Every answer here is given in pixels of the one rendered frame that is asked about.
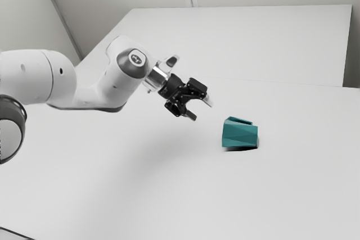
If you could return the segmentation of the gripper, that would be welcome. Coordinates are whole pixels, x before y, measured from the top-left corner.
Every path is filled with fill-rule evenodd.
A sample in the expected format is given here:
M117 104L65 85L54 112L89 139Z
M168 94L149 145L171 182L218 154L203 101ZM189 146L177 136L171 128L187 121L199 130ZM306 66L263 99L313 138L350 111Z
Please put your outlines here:
M171 99L179 90L181 91L180 100ZM209 107L213 107L207 86L195 78L189 78L188 82L184 83L178 76L171 74L158 91L158 94L166 100L165 108L174 116L184 116L192 121L195 121L197 116L186 107L190 100L198 99Z

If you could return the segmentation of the teal faceted mug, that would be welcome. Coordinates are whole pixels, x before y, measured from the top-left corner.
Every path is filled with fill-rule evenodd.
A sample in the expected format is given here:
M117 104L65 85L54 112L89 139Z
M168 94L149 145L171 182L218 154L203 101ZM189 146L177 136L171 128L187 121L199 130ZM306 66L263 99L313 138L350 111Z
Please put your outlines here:
M257 148L258 127L251 121L229 116L224 120L222 147Z

